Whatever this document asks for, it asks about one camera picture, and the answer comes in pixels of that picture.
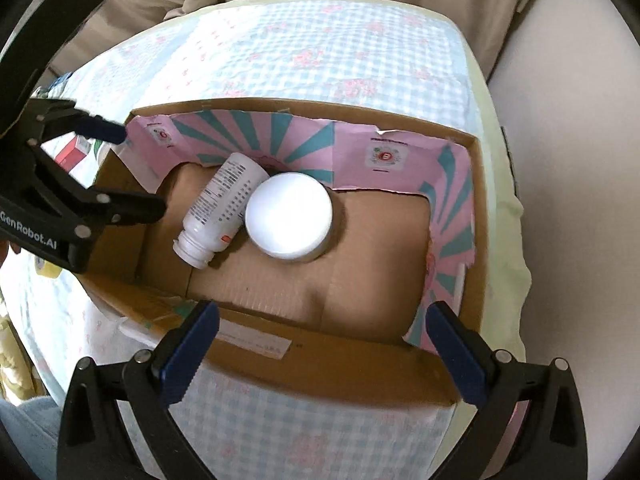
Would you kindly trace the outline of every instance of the blue gripper pad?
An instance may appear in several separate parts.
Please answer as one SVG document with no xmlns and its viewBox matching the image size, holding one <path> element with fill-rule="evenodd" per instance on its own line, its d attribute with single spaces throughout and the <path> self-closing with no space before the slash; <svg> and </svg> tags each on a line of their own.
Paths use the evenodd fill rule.
<svg viewBox="0 0 640 480">
<path fill-rule="evenodd" d="M 466 345 L 466 329 L 443 301 L 431 304 L 425 329 L 453 378 L 462 400 L 478 408 L 486 402 L 487 376 L 480 361 Z"/>
<path fill-rule="evenodd" d="M 159 370 L 159 399 L 163 406 L 168 407 L 182 400 L 219 328 L 218 306 L 211 301 L 200 302 L 182 325 L 174 329 L 184 333 Z"/>
</svg>

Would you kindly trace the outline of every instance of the white lid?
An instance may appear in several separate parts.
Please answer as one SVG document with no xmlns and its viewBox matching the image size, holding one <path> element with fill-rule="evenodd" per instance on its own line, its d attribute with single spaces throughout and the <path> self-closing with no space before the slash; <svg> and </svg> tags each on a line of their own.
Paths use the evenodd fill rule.
<svg viewBox="0 0 640 480">
<path fill-rule="evenodd" d="M 281 173 L 251 195 L 244 223 L 251 240 L 269 256 L 295 260 L 320 246 L 332 217 L 322 184 L 304 173 Z"/>
<path fill-rule="evenodd" d="M 205 249 L 185 231 L 174 240 L 174 252 L 196 269 L 206 269 L 214 256 L 213 251 Z"/>
</svg>

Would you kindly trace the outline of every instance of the pill bottle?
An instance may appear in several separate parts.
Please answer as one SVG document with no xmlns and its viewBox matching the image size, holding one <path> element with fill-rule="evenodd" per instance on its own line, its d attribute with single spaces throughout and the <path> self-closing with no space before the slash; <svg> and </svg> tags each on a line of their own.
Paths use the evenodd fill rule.
<svg viewBox="0 0 640 480">
<path fill-rule="evenodd" d="M 252 194 L 245 223 L 251 240 L 269 256 L 309 262 L 328 247 L 333 217 L 322 184 L 304 173 L 281 173 Z"/>
<path fill-rule="evenodd" d="M 228 247 L 242 226 L 249 197 L 268 177 L 249 157 L 232 153 L 184 217 L 175 253 L 192 267 L 206 268 Z"/>
</svg>

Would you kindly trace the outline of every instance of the white wall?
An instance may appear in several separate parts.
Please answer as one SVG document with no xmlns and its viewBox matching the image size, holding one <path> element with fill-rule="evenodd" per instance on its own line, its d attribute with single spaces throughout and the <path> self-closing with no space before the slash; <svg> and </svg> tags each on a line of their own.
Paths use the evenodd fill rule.
<svg viewBox="0 0 640 480">
<path fill-rule="evenodd" d="M 640 46 L 610 0 L 537 0 L 489 88 L 525 209 L 527 357 L 571 363 L 601 479 L 640 424 Z"/>
</svg>

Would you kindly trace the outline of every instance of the white pill bottle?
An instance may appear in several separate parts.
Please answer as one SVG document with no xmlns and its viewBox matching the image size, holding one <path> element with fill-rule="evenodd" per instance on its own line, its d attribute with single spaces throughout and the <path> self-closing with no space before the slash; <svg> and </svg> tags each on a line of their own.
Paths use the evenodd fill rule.
<svg viewBox="0 0 640 480">
<path fill-rule="evenodd" d="M 232 153 L 184 217 L 175 253 L 192 267 L 206 268 L 228 247 L 242 226 L 249 197 L 268 177 L 248 156 Z"/>
</svg>

